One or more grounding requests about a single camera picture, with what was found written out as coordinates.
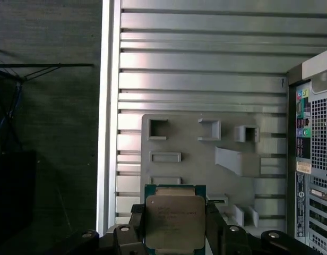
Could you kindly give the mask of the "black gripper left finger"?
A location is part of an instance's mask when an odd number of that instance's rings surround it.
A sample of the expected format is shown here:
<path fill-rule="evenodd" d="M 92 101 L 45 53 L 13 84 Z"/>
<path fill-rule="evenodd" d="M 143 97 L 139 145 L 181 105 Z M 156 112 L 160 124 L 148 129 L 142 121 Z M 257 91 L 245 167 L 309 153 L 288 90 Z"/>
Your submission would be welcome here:
<path fill-rule="evenodd" d="M 93 230 L 78 231 L 66 238 L 63 254 L 145 254 L 144 204 L 133 205 L 127 224 L 111 227 L 102 237 Z"/>

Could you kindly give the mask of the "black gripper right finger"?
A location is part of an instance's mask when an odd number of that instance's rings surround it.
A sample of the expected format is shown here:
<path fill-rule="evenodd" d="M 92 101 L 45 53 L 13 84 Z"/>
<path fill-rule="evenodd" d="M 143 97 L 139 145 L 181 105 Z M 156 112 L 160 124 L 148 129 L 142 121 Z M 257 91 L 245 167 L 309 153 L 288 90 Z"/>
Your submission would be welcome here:
<path fill-rule="evenodd" d="M 311 255 L 315 250 L 286 233 L 265 231 L 254 237 L 243 228 L 228 225 L 213 203 L 206 206 L 206 238 L 213 254 Z"/>

